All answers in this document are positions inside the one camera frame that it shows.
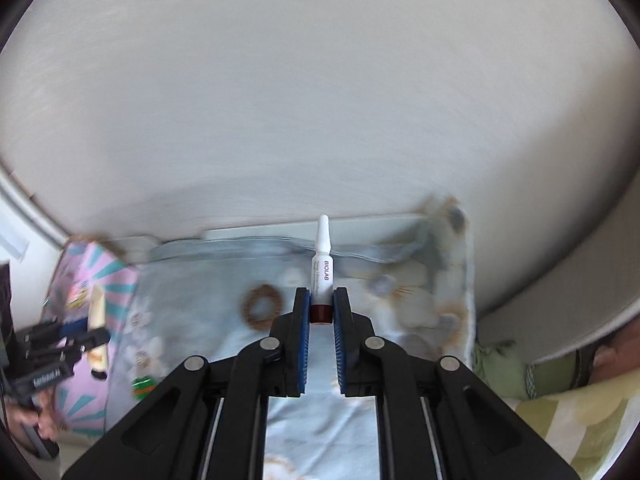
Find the person's left hand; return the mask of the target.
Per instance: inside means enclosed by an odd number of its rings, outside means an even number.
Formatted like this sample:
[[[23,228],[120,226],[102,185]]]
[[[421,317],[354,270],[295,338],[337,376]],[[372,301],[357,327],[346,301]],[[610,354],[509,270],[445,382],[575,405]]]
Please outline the person's left hand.
[[[37,404],[39,405],[38,410],[30,410],[11,400],[6,401],[6,423],[10,433],[17,443],[31,453],[35,453],[36,448],[30,442],[24,427],[36,427],[43,440],[58,440],[58,423],[55,420],[54,412],[54,390],[48,389],[38,393]]]

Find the person's right hand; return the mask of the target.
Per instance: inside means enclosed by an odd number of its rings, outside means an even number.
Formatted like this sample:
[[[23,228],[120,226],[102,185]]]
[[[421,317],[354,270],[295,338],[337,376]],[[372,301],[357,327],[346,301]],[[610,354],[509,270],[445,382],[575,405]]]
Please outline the person's right hand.
[[[590,382],[605,382],[639,367],[639,334],[618,333],[600,346],[594,356]]]

